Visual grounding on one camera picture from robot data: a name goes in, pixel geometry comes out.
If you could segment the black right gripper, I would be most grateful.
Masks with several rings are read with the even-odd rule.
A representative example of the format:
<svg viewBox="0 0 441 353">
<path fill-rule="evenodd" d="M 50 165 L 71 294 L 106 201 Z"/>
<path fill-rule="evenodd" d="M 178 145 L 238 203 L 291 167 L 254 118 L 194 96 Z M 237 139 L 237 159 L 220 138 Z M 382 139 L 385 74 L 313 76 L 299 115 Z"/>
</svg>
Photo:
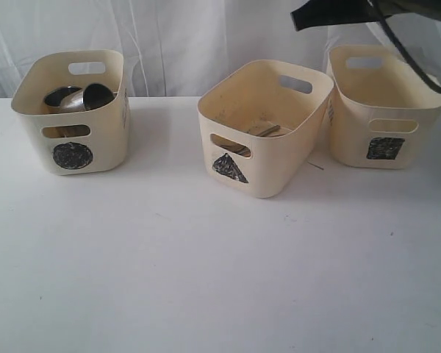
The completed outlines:
<svg viewBox="0 0 441 353">
<path fill-rule="evenodd" d="M 427 18 L 441 18 L 441 0 L 379 0 L 369 3 L 376 5 L 384 15 L 414 13 Z M 368 2 L 358 0 L 310 0 L 290 15 L 296 31 L 375 21 Z"/>
</svg>

